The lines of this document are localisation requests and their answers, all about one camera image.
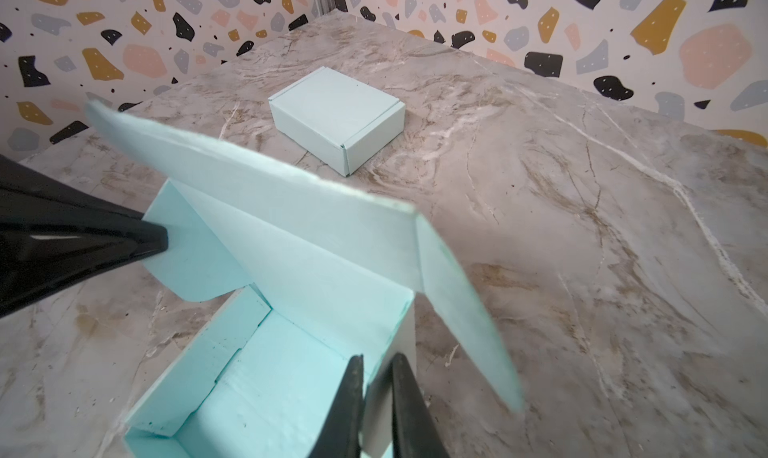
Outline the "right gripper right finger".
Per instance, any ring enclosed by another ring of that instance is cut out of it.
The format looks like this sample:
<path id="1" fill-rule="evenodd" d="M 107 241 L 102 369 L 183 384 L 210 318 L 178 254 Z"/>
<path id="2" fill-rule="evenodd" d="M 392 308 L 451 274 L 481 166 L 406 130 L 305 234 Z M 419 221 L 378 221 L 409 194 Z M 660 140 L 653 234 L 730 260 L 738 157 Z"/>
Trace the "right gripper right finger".
<path id="1" fill-rule="evenodd" d="M 449 458 L 405 354 L 393 357 L 391 376 L 393 456 Z"/>

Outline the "mint paper box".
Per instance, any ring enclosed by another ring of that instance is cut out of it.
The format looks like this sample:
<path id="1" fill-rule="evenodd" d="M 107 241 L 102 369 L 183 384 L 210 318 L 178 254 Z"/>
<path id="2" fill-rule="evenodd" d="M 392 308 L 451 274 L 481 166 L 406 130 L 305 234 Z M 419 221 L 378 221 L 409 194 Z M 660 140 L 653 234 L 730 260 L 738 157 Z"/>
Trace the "mint paper box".
<path id="1" fill-rule="evenodd" d="M 325 66 L 268 102 L 277 129 L 342 176 L 404 132 L 401 100 Z"/>

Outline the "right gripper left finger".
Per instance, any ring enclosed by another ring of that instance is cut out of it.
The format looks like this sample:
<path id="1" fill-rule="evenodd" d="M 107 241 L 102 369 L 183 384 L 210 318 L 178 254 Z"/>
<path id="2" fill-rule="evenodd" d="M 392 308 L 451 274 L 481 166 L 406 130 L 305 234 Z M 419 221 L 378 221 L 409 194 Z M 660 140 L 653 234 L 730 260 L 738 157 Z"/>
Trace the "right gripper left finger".
<path id="1" fill-rule="evenodd" d="M 364 415 L 364 361 L 353 355 L 345 369 L 309 458 L 359 458 Z"/>

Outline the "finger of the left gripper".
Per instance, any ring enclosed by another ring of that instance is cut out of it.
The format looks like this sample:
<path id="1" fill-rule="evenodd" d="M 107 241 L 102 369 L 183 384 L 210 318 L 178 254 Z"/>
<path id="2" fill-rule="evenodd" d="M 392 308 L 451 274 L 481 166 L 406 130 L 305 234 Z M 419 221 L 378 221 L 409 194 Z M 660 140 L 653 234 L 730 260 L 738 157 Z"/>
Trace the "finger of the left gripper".
<path id="1" fill-rule="evenodd" d="M 168 250 L 167 230 L 136 219 L 1 226 L 1 315 Z"/>
<path id="2" fill-rule="evenodd" d="M 28 233 L 142 233 L 142 214 L 93 197 L 1 158 L 1 230 Z"/>

